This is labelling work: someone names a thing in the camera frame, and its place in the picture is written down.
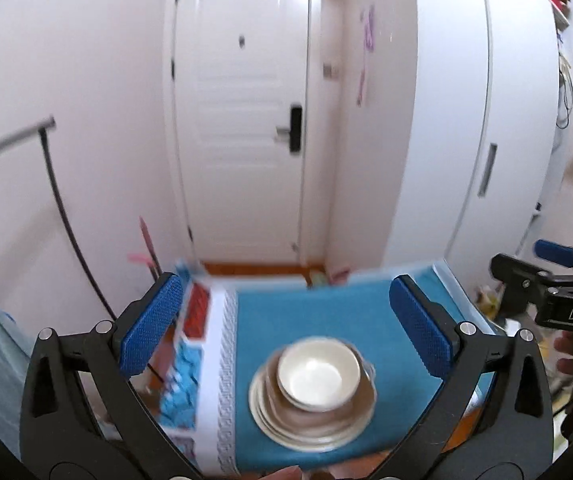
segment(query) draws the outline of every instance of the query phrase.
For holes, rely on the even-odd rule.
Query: hand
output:
[[[302,470],[297,465],[287,467],[272,475],[265,476],[262,480],[302,480]]]
[[[553,343],[553,348],[558,352],[573,356],[573,332],[563,332],[563,336]],[[560,359],[557,368],[563,374],[573,375],[573,359]]]

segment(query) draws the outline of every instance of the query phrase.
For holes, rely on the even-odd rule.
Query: screw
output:
[[[95,331],[98,334],[107,334],[110,332],[110,330],[113,328],[113,323],[109,320],[104,320],[104,321],[100,321],[96,326],[95,326]]]
[[[460,325],[460,332],[467,335],[473,335],[478,331],[477,327],[473,323],[468,321]]]
[[[520,337],[526,342],[531,342],[533,341],[533,332],[525,328],[524,330],[520,330]]]
[[[42,341],[46,341],[46,340],[49,339],[52,335],[53,335],[53,329],[52,329],[52,328],[43,328],[42,330],[40,330],[40,333],[38,334],[38,337],[39,337]]]

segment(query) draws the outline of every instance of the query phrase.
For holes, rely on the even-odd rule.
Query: blue gripper pad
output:
[[[547,240],[538,240],[533,247],[533,252],[535,256],[547,262],[573,268],[573,247],[554,244]]]
[[[145,296],[119,317],[114,352],[124,377],[141,374],[182,306],[184,289],[175,274],[163,274]]]
[[[393,280],[389,301],[428,372],[444,380],[459,349],[453,318],[440,304],[429,301],[410,276]]]

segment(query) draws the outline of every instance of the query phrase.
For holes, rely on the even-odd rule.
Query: white door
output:
[[[558,49],[548,0],[487,0],[491,66],[486,131],[447,261],[467,294],[489,263],[516,254],[540,196],[558,108]]]
[[[178,144],[202,260],[298,259],[303,148],[278,129],[306,104],[308,14],[309,0],[178,2]]]

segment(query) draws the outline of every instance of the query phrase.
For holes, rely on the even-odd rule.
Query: white patterned trim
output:
[[[218,398],[217,459],[222,472],[239,475],[235,464],[235,353],[238,332],[238,301],[227,292],[220,350],[220,394]]]

